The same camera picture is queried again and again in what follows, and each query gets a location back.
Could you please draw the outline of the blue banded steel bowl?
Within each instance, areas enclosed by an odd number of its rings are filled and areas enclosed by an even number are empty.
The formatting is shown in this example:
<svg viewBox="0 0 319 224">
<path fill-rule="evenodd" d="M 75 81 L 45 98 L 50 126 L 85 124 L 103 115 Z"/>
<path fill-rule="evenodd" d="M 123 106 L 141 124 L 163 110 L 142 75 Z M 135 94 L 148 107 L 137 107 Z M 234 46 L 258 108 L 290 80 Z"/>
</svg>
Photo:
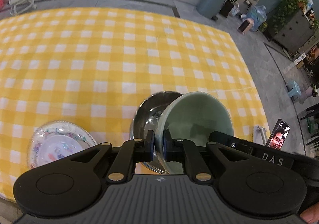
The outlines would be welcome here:
<svg viewBox="0 0 319 224">
<path fill-rule="evenodd" d="M 145 139 L 149 130 L 155 131 L 163 111 L 179 99 L 182 94 L 175 91 L 161 91 L 152 94 L 138 107 L 130 125 L 130 139 Z M 142 165 L 153 173 L 183 174 L 183 166 L 179 162 L 159 160 L 156 149 L 153 149 L 153 160 L 142 162 Z"/>
</svg>

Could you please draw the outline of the yellow checkered tablecloth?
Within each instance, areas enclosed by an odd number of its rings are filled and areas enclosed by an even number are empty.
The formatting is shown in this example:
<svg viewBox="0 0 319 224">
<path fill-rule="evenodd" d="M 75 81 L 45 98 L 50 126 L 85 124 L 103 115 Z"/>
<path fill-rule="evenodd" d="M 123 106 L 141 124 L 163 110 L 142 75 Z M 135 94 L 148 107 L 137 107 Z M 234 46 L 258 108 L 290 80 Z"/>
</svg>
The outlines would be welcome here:
<svg viewBox="0 0 319 224">
<path fill-rule="evenodd" d="M 13 200 L 35 129 L 66 120 L 97 142 L 119 146 L 136 108 L 160 91 L 218 98 L 238 138 L 252 140 L 252 127 L 268 124 L 227 32 L 115 8 L 39 10 L 1 20 L 1 197 Z"/>
</svg>

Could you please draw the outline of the clear patterned glass plate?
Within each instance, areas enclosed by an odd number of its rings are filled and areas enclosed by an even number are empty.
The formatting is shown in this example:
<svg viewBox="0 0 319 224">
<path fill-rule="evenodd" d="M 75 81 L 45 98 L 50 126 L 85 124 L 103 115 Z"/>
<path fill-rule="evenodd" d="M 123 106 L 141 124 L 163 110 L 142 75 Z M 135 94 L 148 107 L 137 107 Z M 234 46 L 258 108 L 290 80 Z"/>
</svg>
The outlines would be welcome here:
<svg viewBox="0 0 319 224">
<path fill-rule="evenodd" d="M 95 139 L 82 127 L 69 121 L 50 121 L 35 130 L 28 148 L 28 168 L 37 168 L 36 156 L 42 143 L 53 135 L 65 135 L 76 140 L 83 150 L 97 145 Z"/>
</svg>

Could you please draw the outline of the grey trash bin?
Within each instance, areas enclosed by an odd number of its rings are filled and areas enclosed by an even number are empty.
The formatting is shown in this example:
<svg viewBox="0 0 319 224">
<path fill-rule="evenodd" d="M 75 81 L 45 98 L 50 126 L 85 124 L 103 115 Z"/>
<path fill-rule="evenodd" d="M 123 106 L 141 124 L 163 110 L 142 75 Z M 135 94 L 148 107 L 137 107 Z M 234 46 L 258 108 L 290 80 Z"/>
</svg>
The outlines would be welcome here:
<svg viewBox="0 0 319 224">
<path fill-rule="evenodd" d="M 197 11 L 208 19 L 215 18 L 226 0 L 200 0 Z"/>
</svg>

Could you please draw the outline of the white decorated plate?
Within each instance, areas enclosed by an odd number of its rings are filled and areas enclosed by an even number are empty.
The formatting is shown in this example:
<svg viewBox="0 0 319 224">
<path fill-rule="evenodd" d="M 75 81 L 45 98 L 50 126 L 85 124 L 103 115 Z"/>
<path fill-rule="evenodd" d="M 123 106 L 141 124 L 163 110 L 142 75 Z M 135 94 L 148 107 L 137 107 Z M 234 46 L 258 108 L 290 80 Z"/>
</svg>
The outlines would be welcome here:
<svg viewBox="0 0 319 224">
<path fill-rule="evenodd" d="M 40 146 L 36 156 L 37 166 L 63 159 L 82 150 L 81 145 L 73 138 L 61 134 L 53 135 Z"/>
</svg>

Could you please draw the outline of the pink space heater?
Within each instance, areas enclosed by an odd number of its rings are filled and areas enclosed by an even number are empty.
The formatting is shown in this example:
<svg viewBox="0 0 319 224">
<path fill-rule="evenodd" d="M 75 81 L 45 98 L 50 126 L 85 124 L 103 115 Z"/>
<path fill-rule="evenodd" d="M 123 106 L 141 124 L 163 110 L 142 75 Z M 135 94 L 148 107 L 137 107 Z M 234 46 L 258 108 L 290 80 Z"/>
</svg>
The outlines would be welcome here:
<svg viewBox="0 0 319 224">
<path fill-rule="evenodd" d="M 251 18 L 247 18 L 245 19 L 241 25 L 238 27 L 238 31 L 241 34 L 245 34 L 247 33 L 250 29 L 252 29 L 252 27 L 254 26 L 254 20 Z"/>
</svg>

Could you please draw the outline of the smartphone on stand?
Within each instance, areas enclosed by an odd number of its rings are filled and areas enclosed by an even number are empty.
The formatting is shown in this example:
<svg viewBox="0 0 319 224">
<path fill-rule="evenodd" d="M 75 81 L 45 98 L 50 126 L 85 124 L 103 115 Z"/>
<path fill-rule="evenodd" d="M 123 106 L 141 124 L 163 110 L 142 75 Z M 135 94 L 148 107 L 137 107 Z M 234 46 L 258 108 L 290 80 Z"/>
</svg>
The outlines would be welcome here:
<svg viewBox="0 0 319 224">
<path fill-rule="evenodd" d="M 280 150 L 290 131 L 290 126 L 282 119 L 278 119 L 276 125 L 266 143 L 266 147 Z"/>
</svg>

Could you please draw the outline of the small blue stool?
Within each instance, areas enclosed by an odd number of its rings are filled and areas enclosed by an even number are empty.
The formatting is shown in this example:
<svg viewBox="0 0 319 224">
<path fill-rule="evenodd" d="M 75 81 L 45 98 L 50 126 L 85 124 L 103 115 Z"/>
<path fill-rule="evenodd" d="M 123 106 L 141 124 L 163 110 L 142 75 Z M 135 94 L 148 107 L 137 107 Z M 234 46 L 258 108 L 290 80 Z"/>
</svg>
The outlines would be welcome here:
<svg viewBox="0 0 319 224">
<path fill-rule="evenodd" d="M 290 81 L 286 84 L 288 96 L 294 101 L 301 97 L 301 89 L 296 81 Z"/>
</svg>

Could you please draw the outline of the blue plastic bag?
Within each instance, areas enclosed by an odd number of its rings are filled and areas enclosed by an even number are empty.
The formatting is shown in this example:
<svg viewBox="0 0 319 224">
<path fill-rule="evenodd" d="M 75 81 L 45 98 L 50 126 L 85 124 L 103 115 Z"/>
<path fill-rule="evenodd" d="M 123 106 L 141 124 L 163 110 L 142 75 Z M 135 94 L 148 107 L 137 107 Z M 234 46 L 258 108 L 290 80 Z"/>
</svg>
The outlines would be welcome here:
<svg viewBox="0 0 319 224">
<path fill-rule="evenodd" d="M 266 7 L 250 6 L 246 13 L 246 18 L 250 18 L 254 21 L 251 31 L 258 31 L 261 24 L 267 20 Z"/>
</svg>

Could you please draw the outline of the grey drawer cabinet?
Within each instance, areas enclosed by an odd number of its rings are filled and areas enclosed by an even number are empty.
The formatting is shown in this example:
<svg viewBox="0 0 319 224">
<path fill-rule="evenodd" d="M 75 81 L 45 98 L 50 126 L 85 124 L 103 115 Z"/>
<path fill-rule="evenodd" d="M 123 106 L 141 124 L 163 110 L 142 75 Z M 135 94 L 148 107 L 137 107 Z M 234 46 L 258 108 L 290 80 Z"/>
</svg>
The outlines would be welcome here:
<svg viewBox="0 0 319 224">
<path fill-rule="evenodd" d="M 314 30 L 312 26 L 302 10 L 299 10 L 286 25 L 273 36 L 273 40 L 284 47 L 288 54 L 292 56 L 298 52 L 299 48 L 313 35 Z"/>
</svg>

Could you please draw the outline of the white rolling stool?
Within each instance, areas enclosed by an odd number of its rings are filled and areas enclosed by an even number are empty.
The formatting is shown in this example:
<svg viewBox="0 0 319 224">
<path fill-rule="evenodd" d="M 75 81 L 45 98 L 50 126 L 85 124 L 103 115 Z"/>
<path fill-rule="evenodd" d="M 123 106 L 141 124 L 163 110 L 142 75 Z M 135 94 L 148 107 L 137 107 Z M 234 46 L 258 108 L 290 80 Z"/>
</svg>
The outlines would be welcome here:
<svg viewBox="0 0 319 224">
<path fill-rule="evenodd" d="M 26 6 L 21 10 L 17 10 L 17 7 L 23 4 L 26 4 Z M 28 11 L 30 8 L 32 8 L 33 10 L 37 9 L 35 0 L 9 0 L 8 5 L 11 8 L 11 11 L 10 11 L 11 16 L 23 14 L 24 12 Z"/>
</svg>

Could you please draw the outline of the climbing green vine plant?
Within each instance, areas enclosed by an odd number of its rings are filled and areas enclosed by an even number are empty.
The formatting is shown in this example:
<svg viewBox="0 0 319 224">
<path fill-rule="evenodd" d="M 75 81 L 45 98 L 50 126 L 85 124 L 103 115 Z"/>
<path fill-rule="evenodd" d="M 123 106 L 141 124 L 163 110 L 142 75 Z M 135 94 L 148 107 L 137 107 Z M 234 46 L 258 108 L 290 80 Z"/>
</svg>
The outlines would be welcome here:
<svg viewBox="0 0 319 224">
<path fill-rule="evenodd" d="M 258 30 L 262 33 L 269 27 L 274 33 L 278 33 L 299 10 L 307 4 L 308 0 L 279 0 L 278 3 L 267 12 L 267 19 L 260 24 Z"/>
</svg>

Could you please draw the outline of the green ceramic bowl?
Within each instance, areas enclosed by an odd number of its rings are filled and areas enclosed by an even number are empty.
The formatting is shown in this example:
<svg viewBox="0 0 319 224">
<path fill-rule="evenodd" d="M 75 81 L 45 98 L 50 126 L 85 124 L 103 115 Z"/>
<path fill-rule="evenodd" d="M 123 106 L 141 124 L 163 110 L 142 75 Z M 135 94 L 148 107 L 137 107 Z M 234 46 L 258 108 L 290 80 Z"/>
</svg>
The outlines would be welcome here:
<svg viewBox="0 0 319 224">
<path fill-rule="evenodd" d="M 167 162 L 164 159 L 165 130 L 169 130 L 173 139 L 191 140 L 203 147 L 214 131 L 234 135 L 228 110 L 214 96 L 200 91 L 179 96 L 164 109 L 155 128 L 157 158 L 169 174 L 182 174 L 183 167 L 179 162 Z"/>
</svg>

